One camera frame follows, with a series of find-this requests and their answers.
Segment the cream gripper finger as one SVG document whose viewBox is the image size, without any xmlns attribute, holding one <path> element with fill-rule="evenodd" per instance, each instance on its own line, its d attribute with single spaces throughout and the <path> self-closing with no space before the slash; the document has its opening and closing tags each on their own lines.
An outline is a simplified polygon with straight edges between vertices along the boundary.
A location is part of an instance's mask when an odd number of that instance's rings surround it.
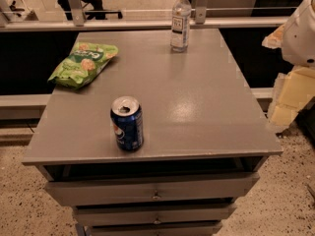
<svg viewBox="0 0 315 236">
<path fill-rule="evenodd" d="M 274 127 L 287 128 L 314 97 L 314 68 L 294 66 L 286 75 L 279 73 L 268 109 L 269 123 Z"/>
<path fill-rule="evenodd" d="M 279 26 L 264 38 L 262 45 L 267 48 L 277 49 L 282 47 L 284 25 Z"/>
</svg>

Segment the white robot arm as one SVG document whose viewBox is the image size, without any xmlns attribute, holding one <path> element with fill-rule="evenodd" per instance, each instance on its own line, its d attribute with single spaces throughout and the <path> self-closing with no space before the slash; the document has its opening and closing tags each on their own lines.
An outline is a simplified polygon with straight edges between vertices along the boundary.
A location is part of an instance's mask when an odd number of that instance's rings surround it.
<svg viewBox="0 0 315 236">
<path fill-rule="evenodd" d="M 315 0 L 303 0 L 285 24 L 264 38 L 262 45 L 282 52 L 293 65 L 278 74 L 268 109 L 269 125 L 277 132 L 289 127 L 298 113 L 315 97 Z"/>
</svg>

